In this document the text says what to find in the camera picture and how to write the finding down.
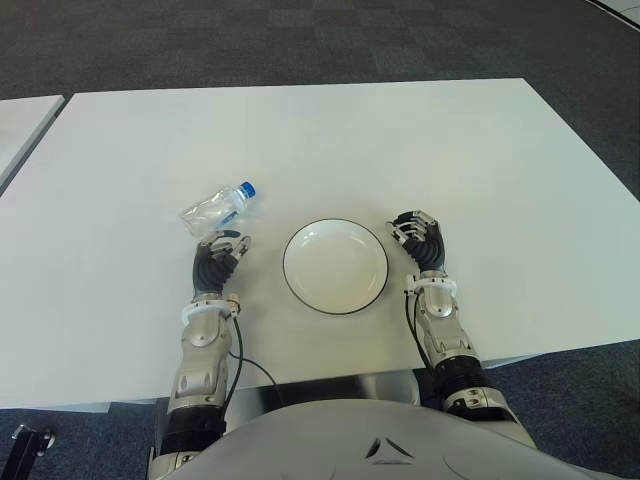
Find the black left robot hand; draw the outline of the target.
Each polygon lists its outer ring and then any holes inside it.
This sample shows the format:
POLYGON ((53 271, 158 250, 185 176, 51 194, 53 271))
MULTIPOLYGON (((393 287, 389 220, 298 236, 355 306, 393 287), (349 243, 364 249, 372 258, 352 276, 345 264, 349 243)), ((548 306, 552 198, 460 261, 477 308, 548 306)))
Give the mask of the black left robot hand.
POLYGON ((251 241, 249 235, 236 230, 217 230, 205 235, 197 243, 193 260, 194 297, 221 295, 240 259, 248 252, 251 241))

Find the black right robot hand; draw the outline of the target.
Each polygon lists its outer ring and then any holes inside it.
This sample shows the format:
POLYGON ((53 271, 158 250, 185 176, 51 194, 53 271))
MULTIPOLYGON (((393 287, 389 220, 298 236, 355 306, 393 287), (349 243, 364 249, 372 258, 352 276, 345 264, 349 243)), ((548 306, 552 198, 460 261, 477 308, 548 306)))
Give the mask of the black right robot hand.
POLYGON ((445 244, 439 222, 424 211, 399 214, 385 224, 391 237, 416 263, 421 273, 445 273, 445 244))

